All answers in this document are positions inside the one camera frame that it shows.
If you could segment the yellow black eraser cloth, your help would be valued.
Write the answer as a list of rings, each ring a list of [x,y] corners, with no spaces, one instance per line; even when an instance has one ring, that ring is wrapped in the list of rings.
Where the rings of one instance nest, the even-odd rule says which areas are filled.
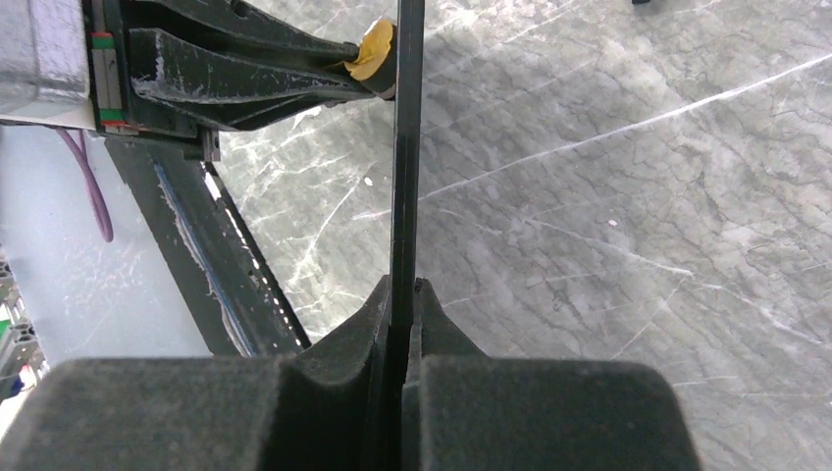
[[[371,24],[358,44],[358,56],[344,64],[349,75],[383,100],[396,93],[397,26],[386,17]]]

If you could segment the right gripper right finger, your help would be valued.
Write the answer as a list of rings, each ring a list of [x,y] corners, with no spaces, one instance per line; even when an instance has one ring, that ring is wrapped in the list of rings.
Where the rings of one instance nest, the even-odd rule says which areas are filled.
[[[405,470],[697,470],[679,400],[643,364],[486,355],[416,283]]]

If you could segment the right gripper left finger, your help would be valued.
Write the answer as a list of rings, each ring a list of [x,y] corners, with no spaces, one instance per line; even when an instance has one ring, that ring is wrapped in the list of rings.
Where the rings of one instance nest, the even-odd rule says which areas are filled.
[[[5,470],[377,470],[382,278],[297,355],[87,358],[52,370],[1,444]]]

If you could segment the small black-framed whiteboard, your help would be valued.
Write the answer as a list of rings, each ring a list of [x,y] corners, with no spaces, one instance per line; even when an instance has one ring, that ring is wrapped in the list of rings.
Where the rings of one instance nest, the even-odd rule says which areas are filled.
[[[398,3],[390,246],[390,380],[404,382],[413,325],[422,118],[424,0]]]

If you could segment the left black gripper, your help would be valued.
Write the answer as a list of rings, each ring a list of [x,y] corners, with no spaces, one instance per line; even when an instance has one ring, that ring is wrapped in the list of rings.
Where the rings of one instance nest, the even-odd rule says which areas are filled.
[[[246,1],[82,1],[95,129],[221,160],[221,131],[254,131],[373,93],[348,76],[245,57],[350,62],[358,46],[314,36]]]

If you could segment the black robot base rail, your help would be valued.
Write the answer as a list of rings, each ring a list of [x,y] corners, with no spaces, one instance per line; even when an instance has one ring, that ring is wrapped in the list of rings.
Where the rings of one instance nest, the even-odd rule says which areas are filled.
[[[311,344],[216,169],[179,149],[104,141],[215,355],[295,355]]]

